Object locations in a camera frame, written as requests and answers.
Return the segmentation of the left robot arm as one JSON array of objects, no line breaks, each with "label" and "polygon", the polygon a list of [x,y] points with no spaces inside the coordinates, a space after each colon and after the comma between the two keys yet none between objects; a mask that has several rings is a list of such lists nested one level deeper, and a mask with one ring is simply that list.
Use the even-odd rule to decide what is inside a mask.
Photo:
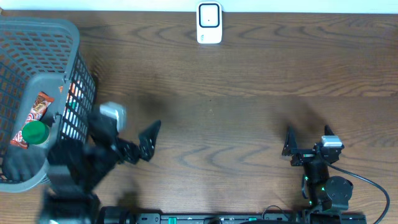
[{"label": "left robot arm", "polygon": [[101,207],[94,188],[116,165],[149,161],[161,122],[154,121],[139,134],[135,144],[119,138],[118,121],[99,111],[88,115],[93,144],[62,139],[48,153],[47,177],[39,223],[136,223],[137,216],[122,207]]}]

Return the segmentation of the red chocolate bar wrapper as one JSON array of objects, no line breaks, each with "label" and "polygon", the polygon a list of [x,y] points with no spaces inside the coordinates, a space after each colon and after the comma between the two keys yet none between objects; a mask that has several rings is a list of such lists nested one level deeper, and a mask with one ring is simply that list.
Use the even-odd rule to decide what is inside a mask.
[{"label": "red chocolate bar wrapper", "polygon": [[[48,107],[53,103],[54,98],[49,97],[44,92],[40,92],[37,95],[37,98],[30,109],[30,112],[26,118],[26,121],[23,127],[32,121],[41,121],[43,116],[46,114]],[[27,149],[30,145],[35,144],[27,144],[22,138],[22,128],[21,130],[16,133],[16,135],[10,140],[10,144],[12,146],[17,146],[23,149]]]}]

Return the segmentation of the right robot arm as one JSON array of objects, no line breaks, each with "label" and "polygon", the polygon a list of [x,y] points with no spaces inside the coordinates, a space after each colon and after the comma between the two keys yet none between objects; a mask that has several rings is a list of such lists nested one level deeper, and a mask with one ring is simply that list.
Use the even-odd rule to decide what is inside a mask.
[{"label": "right robot arm", "polygon": [[340,216],[349,207],[352,182],[340,176],[330,176],[328,171],[329,165],[339,160],[344,148],[329,126],[325,126],[320,142],[311,149],[299,148],[293,128],[287,128],[282,155],[291,157],[290,165],[304,169],[302,195],[310,201],[310,208],[303,212],[307,223],[315,215]]}]

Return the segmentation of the green lid jar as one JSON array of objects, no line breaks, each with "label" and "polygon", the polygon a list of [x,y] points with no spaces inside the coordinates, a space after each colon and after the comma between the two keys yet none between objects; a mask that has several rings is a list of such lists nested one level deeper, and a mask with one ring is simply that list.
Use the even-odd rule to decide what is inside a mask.
[{"label": "green lid jar", "polygon": [[32,121],[22,128],[22,138],[27,144],[39,145],[50,136],[50,127],[41,121]]}]

